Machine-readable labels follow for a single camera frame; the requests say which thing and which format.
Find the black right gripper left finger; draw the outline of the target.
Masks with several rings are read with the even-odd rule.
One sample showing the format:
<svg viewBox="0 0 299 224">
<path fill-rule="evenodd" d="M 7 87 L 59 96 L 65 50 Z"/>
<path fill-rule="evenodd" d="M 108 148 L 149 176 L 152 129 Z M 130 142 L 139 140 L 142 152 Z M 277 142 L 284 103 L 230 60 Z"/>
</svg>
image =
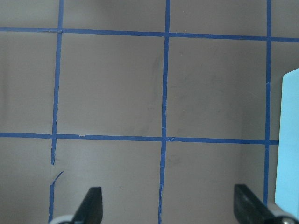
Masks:
<svg viewBox="0 0 299 224">
<path fill-rule="evenodd" d="M 91 187 L 74 217 L 73 224 L 100 224 L 103 219 L 103 201 L 101 187 Z"/>
</svg>

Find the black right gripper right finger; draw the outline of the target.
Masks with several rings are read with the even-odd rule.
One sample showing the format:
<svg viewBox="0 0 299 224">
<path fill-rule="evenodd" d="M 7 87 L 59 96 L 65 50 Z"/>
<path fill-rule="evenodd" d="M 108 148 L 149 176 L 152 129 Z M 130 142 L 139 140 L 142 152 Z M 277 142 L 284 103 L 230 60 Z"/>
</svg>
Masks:
<svg viewBox="0 0 299 224">
<path fill-rule="evenodd" d="M 234 216 L 240 224 L 272 224 L 275 219 L 245 184 L 234 186 Z"/>
</svg>

